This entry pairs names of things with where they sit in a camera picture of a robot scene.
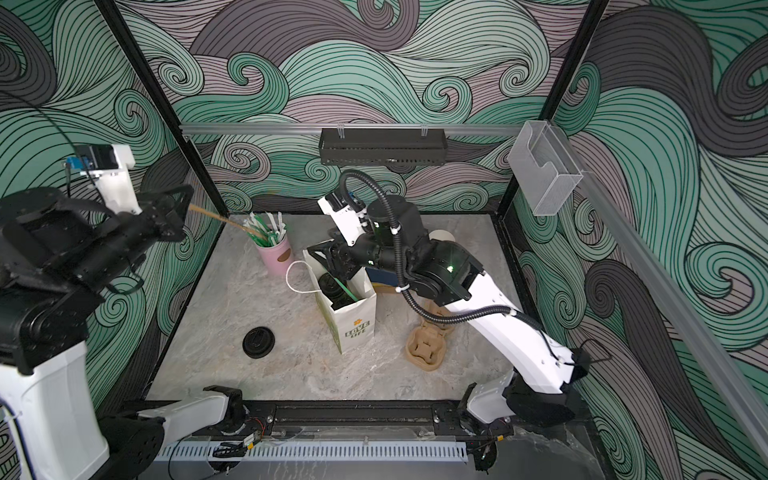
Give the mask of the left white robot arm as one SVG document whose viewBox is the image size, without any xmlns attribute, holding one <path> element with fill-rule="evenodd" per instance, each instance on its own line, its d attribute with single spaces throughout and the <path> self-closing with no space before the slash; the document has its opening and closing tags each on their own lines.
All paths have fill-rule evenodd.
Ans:
<svg viewBox="0 0 768 480">
<path fill-rule="evenodd" d="M 39 187 L 1 201 L 1 405 L 30 479 L 130 479 L 166 445 L 207 427 L 238 433 L 239 390 L 210 386 L 161 408 L 99 417 L 86 378 L 88 317 L 103 291 L 158 242 L 185 237 L 193 189 L 107 211 Z M 104 212 L 98 226 L 84 218 Z"/>
</svg>

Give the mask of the brown straw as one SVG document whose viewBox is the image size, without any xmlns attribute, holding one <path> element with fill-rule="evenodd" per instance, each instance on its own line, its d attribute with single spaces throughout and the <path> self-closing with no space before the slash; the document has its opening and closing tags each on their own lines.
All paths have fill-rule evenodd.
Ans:
<svg viewBox="0 0 768 480">
<path fill-rule="evenodd" d="M 236 228 L 238 228 L 238 229 L 240 229 L 240 230 L 242 230 L 242 231 L 244 231 L 244 232 L 246 232 L 248 234 L 254 235 L 254 236 L 258 237 L 258 238 L 265 238 L 264 235 L 262 235 L 261 233 L 259 233 L 258 231 L 254 230 L 254 229 L 251 229 L 251 228 L 248 228 L 248 227 L 246 227 L 244 225 L 238 224 L 238 223 L 236 223 L 236 222 L 234 222 L 234 221 L 232 221 L 232 220 L 230 220 L 230 219 L 228 219 L 226 217 L 223 217 L 223 216 L 218 215 L 216 213 L 210 212 L 210 211 L 208 211 L 208 210 L 206 210 L 206 209 L 204 209 L 204 208 L 202 208 L 200 206 L 197 206 L 197 205 L 194 205 L 194 204 L 190 204 L 188 208 L 189 208 L 190 211 L 202 214 L 204 216 L 207 216 L 207 217 L 212 218 L 214 220 L 217 220 L 219 222 L 222 222 L 222 223 L 234 226 L 234 227 L 236 227 Z"/>
</svg>

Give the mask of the black coffee cup lid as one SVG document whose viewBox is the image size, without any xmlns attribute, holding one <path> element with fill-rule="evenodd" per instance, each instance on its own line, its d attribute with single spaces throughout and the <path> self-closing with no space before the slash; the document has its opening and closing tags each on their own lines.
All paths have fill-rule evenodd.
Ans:
<svg viewBox="0 0 768 480">
<path fill-rule="evenodd" d="M 267 356 L 274 348 L 276 337 L 271 329 L 259 326 L 247 332 L 242 340 L 242 350 L 251 359 Z"/>
</svg>

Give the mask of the brown pulp cup carrier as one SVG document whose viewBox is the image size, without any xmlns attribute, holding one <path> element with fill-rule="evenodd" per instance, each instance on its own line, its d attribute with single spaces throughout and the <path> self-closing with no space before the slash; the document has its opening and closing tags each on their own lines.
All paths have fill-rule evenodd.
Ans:
<svg viewBox="0 0 768 480">
<path fill-rule="evenodd" d="M 420 324 L 411 331 L 406 340 L 406 359 L 421 370 L 437 370 L 447 352 L 446 338 L 454 330 L 454 325 L 438 324 L 421 316 Z"/>
</svg>

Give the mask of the white paper takeout bag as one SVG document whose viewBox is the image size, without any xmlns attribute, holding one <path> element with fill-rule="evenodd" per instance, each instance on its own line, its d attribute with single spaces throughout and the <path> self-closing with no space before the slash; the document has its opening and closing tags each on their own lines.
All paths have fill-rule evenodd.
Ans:
<svg viewBox="0 0 768 480">
<path fill-rule="evenodd" d="M 376 324 L 377 294 L 364 269 L 350 280 L 341 280 L 357 296 L 359 301 L 339 310 L 331 308 L 331 302 L 322 294 L 318 280 L 328 271 L 319 261 L 313 259 L 307 252 L 302 251 L 303 258 L 294 261 L 285 275 L 285 283 L 295 293 L 313 295 L 320 312 L 325 319 L 331 337 L 340 354 L 367 344 L 373 339 Z M 309 273 L 310 287 L 300 290 L 290 283 L 291 270 L 295 265 L 304 265 Z"/>
</svg>

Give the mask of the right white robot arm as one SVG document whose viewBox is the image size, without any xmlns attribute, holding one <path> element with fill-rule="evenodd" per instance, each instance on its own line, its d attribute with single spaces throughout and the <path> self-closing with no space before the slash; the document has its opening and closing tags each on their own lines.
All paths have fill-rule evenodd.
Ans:
<svg viewBox="0 0 768 480">
<path fill-rule="evenodd" d="M 308 253 L 332 277 L 348 281 L 366 268 L 392 273 L 416 313 L 435 324 L 470 324 L 511 363 L 501 380 L 468 388 L 462 415 L 471 427 L 515 418 L 548 428 L 577 417 L 573 385 L 587 375 L 589 354 L 535 326 L 463 246 L 431 237 L 414 204 L 346 170 L 318 205 L 335 226 Z"/>
</svg>

